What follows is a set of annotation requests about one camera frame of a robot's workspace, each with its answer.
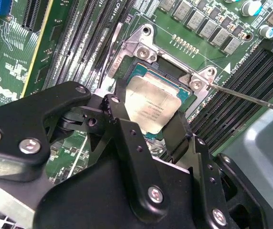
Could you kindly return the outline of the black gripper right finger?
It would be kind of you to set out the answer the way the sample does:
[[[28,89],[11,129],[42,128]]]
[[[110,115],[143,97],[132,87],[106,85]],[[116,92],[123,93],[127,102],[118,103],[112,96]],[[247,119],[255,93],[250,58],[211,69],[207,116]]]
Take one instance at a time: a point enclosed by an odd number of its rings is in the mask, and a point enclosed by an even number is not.
[[[163,128],[171,162],[188,170],[192,181],[192,216],[199,229],[237,229],[229,213],[219,167],[208,146],[193,134],[183,112],[176,111]]]

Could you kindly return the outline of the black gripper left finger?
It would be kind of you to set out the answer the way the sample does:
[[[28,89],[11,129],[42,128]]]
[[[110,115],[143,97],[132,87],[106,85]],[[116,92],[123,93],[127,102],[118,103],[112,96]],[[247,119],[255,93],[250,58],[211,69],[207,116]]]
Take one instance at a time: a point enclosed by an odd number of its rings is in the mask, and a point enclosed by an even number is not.
[[[113,94],[91,101],[88,89],[65,82],[0,107],[0,179],[30,182],[39,179],[51,145],[82,128],[98,142],[96,160],[116,159],[134,215],[142,222],[159,222],[167,214],[156,163],[137,123],[125,108],[126,84],[118,80]]]

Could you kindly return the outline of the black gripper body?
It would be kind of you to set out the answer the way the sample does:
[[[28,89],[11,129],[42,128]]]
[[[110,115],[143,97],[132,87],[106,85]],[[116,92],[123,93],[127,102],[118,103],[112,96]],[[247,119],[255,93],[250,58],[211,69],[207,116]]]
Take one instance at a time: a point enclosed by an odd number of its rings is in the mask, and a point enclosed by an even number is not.
[[[168,214],[146,224],[131,210],[116,159],[106,159],[54,186],[35,213],[37,229],[203,229],[188,171],[155,158],[170,197]]]

